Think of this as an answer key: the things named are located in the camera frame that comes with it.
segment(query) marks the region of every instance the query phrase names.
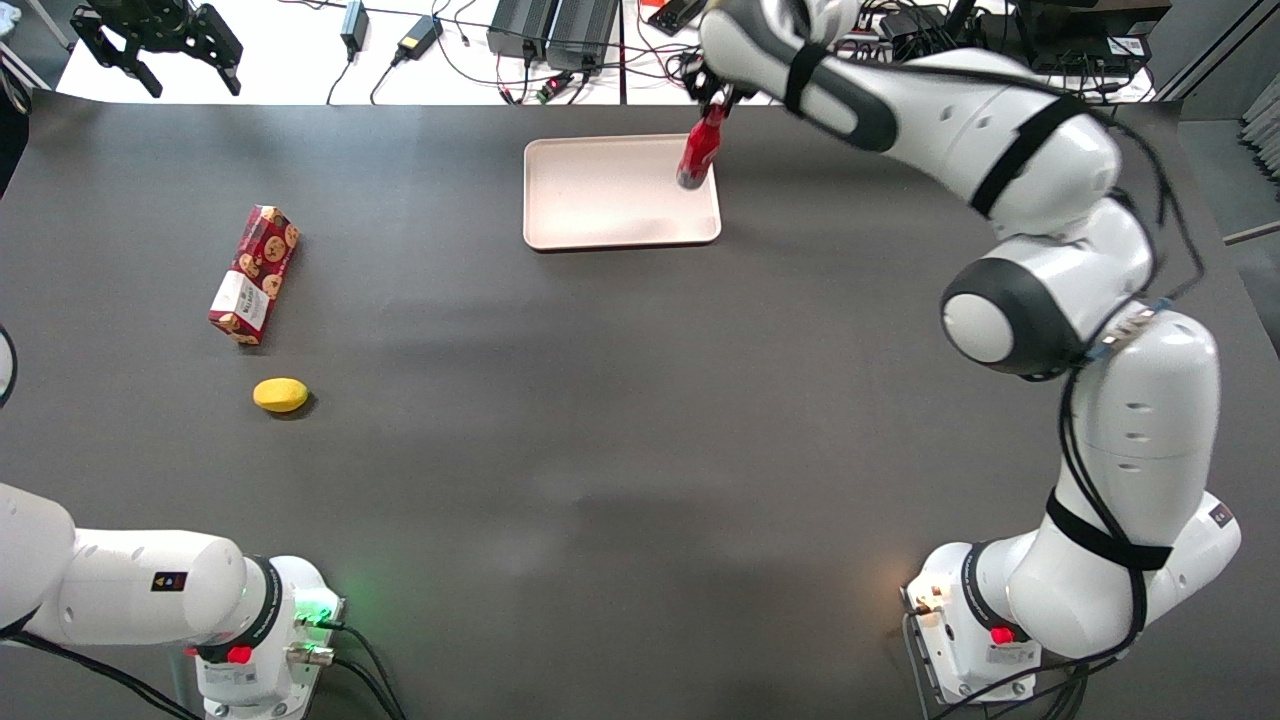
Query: box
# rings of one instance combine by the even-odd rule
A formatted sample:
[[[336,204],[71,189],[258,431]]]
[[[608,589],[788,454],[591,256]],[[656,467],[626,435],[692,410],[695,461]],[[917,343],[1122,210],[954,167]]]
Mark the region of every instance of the box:
[[[236,259],[209,307],[209,322],[241,345],[262,342],[301,233],[278,208],[255,205]]]

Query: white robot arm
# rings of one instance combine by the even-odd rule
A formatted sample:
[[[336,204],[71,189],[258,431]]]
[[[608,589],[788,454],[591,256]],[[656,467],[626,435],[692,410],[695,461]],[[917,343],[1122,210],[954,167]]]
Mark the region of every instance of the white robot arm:
[[[1238,523],[1204,492],[1217,348],[1196,320],[1138,301],[1156,256],[1114,192],[1120,151],[1102,123],[980,50],[844,61],[827,47],[859,6],[713,0],[700,29],[707,79],[780,99],[991,220],[1000,242],[945,291],[943,331],[995,370],[1068,374],[1059,483],[1037,530],[940,547],[904,597],[942,701],[1023,700],[1042,648],[1069,659],[1123,650],[1137,619],[1144,626],[1204,587],[1239,547]]]
[[[212,716],[302,717],[332,660],[332,630],[308,621],[337,620],[342,600],[300,557],[246,557],[184,530],[77,529],[6,484],[0,548],[0,642],[184,643]]]

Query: lemon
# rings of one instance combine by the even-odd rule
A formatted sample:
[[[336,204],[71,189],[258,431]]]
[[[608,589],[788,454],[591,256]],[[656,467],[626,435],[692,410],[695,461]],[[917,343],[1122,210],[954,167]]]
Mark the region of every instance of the lemon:
[[[293,378],[271,378],[253,388],[253,404],[271,413],[292,413],[307,401],[307,386]]]

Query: table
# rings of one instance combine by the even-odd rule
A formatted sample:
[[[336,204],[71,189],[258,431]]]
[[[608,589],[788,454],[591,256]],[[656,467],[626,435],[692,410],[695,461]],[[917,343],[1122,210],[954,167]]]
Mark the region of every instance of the table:
[[[495,63],[489,53],[483,27],[458,26],[451,20],[457,10],[463,10],[458,18],[462,22],[488,24],[493,18],[497,0],[476,0],[467,6],[466,0],[452,0],[452,5],[436,0],[433,5],[426,0],[372,0],[366,6],[383,8],[406,13],[430,14],[433,6],[444,20],[444,38],[436,47],[417,61],[406,63],[392,72],[378,91],[376,101],[381,105],[502,105],[498,92],[484,85],[471,82],[449,67],[452,60],[458,70],[472,78],[490,82],[500,73],[509,86],[518,86],[524,77],[524,63],[517,58],[507,58]],[[104,69],[93,60],[88,50],[77,46],[70,61],[58,83],[58,91],[111,102],[145,104],[214,104],[214,105],[323,105],[329,87],[346,64],[346,50],[338,38],[342,24],[342,8],[323,8],[312,10],[298,1],[271,0],[214,0],[228,26],[244,45],[244,56],[239,67],[243,90],[239,96],[227,92],[212,68],[187,58],[186,55],[142,54],[143,60],[165,86],[164,95],[152,99],[142,86],[124,76],[116,68]],[[1004,12],[1002,0],[983,0],[980,6],[993,12]],[[662,65],[654,54],[645,53],[646,44],[662,47],[663,44],[696,44],[698,32],[686,28],[675,38],[659,33],[649,26],[641,26],[637,13],[649,17],[652,8],[640,8],[637,0],[622,0],[622,12],[614,24],[614,41],[626,41],[627,67],[650,76],[662,76]],[[370,13],[366,50],[357,63],[338,85],[333,102],[338,105],[367,105],[370,91],[379,76],[387,69],[396,51],[396,42],[412,27],[416,17]],[[462,37],[470,41],[465,46]],[[608,60],[618,59],[618,51],[609,53]],[[545,78],[556,74],[545,64],[534,67],[532,77]],[[1051,85],[1065,83],[1068,87],[1080,87],[1089,82],[1082,78],[1046,76]],[[617,105],[621,102],[621,78],[618,70],[604,70],[593,78],[577,104]],[[687,105],[685,90],[664,78],[643,77],[628,73],[627,104],[631,105]],[[532,83],[530,95],[541,83]],[[1112,101],[1132,102],[1148,96],[1149,74],[1139,76],[1133,85],[1111,96]],[[567,97],[557,100],[563,104]],[[748,104],[768,104],[763,96]]]
[[[1280,365],[1155,110],[1133,117],[1210,266],[1180,307],[1221,346],[1211,488],[1244,546],[1080,717],[1268,717],[1280,618],[1242,598],[1280,593]],[[687,110],[37,111],[0,202],[5,482],[83,527],[311,559],[411,717],[913,720],[897,584],[940,543],[1036,527],[1057,478],[1057,383],[938,328],[987,225],[781,109],[726,129],[714,245],[567,255],[521,241],[525,143],[678,132]],[[241,350],[205,311],[253,202],[303,240]],[[276,375],[311,415],[250,402]],[[170,687],[161,650],[90,652]],[[0,676],[5,720],[151,717],[31,652],[0,650]],[[376,715],[326,673],[314,720]]]

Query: power adapter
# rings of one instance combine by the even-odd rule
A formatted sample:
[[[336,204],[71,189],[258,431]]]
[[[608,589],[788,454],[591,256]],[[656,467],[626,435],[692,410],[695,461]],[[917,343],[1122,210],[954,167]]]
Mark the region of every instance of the power adapter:
[[[361,0],[347,3],[347,14],[342,18],[343,45],[347,46],[347,61],[356,59],[356,53],[365,49],[365,32],[369,31],[369,13]]]
[[[404,37],[397,44],[396,58],[399,60],[417,60],[428,50],[435,45],[435,41],[440,38],[444,33],[444,27],[440,26],[438,18],[431,15],[422,15],[413,23],[413,27],[404,33]]]

